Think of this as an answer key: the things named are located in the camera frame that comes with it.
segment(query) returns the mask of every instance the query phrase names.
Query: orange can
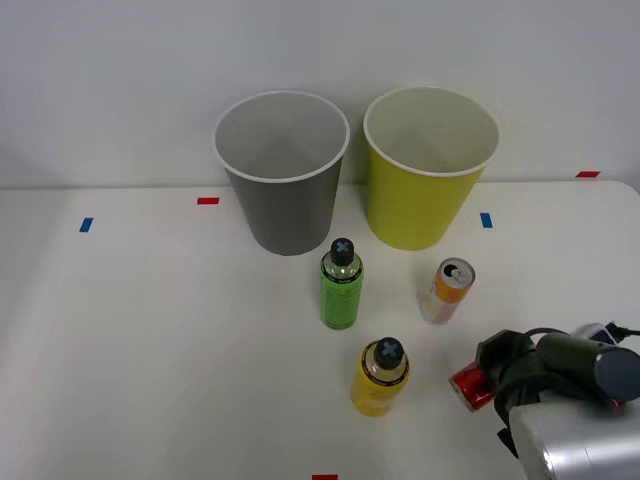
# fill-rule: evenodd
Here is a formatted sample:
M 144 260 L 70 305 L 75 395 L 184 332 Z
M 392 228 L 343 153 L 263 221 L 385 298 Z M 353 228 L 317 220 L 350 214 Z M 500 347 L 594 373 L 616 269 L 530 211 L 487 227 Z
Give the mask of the orange can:
M 461 258 L 447 258 L 438 267 L 431 290 L 421 296 L 420 310 L 430 322 L 449 321 L 476 280 L 476 272 Z

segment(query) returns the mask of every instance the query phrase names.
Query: paper cup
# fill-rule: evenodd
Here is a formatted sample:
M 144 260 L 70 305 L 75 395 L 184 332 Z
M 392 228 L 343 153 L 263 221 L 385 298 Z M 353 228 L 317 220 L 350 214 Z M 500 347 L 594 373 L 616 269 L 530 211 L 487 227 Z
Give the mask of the paper cup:
M 440 240 L 498 146 L 496 122 L 473 100 L 433 87 L 379 97 L 364 117 L 368 220 L 383 242 L 420 250 Z
M 213 139 L 253 236 L 279 255 L 308 252 L 326 238 L 348 143 L 338 107 L 286 90 L 229 108 Z

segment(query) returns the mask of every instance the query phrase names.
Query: yellow bottle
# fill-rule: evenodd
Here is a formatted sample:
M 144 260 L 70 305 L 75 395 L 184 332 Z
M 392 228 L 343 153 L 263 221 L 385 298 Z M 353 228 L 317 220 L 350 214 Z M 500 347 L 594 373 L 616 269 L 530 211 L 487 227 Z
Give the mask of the yellow bottle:
M 385 337 L 365 347 L 358 361 L 351 400 L 363 415 L 380 417 L 391 408 L 409 380 L 409 359 L 402 344 Z

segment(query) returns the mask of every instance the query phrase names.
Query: green bottle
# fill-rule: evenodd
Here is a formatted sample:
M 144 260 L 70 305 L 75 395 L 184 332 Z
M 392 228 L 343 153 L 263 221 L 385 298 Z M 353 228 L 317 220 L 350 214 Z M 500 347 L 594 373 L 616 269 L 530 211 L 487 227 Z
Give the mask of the green bottle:
M 322 321 L 329 328 L 349 328 L 358 316 L 362 289 L 362 261 L 348 238 L 339 238 L 321 262 Z

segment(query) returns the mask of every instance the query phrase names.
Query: plastic bottle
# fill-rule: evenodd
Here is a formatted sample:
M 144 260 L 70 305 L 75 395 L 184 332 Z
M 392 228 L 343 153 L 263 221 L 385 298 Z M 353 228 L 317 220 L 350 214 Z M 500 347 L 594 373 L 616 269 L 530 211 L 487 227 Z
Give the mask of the plastic bottle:
M 353 242 L 338 238 L 321 262 L 322 321 L 329 328 L 342 330 L 350 327 L 358 316 L 363 269 Z
M 402 344 L 385 337 L 367 345 L 362 351 L 351 401 L 361 414 L 380 417 L 391 408 L 392 401 L 409 380 L 409 359 Z

